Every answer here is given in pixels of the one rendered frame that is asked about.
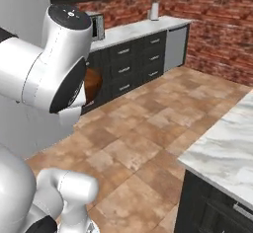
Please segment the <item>brown wooden bowl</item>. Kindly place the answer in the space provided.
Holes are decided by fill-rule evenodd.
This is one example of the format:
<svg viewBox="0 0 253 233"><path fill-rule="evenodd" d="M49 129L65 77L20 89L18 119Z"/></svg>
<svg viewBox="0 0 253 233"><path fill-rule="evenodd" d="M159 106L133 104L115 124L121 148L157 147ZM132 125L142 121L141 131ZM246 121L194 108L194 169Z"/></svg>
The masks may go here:
<svg viewBox="0 0 253 233"><path fill-rule="evenodd" d="M99 68L87 68L84 77L86 104L92 102L102 87L103 77Z"/></svg>

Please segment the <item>grey dishwasher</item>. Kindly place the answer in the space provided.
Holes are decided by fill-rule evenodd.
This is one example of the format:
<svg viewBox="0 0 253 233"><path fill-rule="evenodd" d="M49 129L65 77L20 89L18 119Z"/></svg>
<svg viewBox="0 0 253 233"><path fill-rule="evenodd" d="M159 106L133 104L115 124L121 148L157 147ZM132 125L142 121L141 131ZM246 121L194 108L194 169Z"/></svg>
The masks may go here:
<svg viewBox="0 0 253 233"><path fill-rule="evenodd" d="M164 56L164 71L184 63L187 49L189 25L168 30Z"/></svg>

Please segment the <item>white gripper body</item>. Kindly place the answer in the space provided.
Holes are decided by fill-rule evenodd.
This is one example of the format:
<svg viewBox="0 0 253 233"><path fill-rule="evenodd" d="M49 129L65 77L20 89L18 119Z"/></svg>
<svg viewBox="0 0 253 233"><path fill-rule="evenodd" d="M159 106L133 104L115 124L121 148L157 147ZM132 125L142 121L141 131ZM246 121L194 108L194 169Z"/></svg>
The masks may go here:
<svg viewBox="0 0 253 233"><path fill-rule="evenodd" d="M69 135L73 132L73 126L78 122L81 116L81 108L75 107L65 109L58 113L61 135Z"/></svg>

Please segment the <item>dark lower cabinet run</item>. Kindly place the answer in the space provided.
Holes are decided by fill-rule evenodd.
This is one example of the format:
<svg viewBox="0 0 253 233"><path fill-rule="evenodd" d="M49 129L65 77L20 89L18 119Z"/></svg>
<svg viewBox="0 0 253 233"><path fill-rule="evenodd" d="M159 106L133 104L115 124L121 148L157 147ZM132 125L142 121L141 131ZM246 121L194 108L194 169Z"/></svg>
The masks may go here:
<svg viewBox="0 0 253 233"><path fill-rule="evenodd" d="M101 72L103 84L82 114L161 76L165 42L166 32L162 31L91 52L86 64Z"/></svg>

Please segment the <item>dark island counter cabinet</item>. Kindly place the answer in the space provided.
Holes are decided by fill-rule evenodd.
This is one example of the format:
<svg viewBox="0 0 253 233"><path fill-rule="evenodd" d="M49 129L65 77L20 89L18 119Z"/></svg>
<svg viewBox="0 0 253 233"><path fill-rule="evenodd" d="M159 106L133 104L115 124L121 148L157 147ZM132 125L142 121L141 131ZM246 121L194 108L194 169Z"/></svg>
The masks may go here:
<svg viewBox="0 0 253 233"><path fill-rule="evenodd" d="M233 209L238 203L190 171L185 171L174 233L253 233L253 221Z"/></svg>

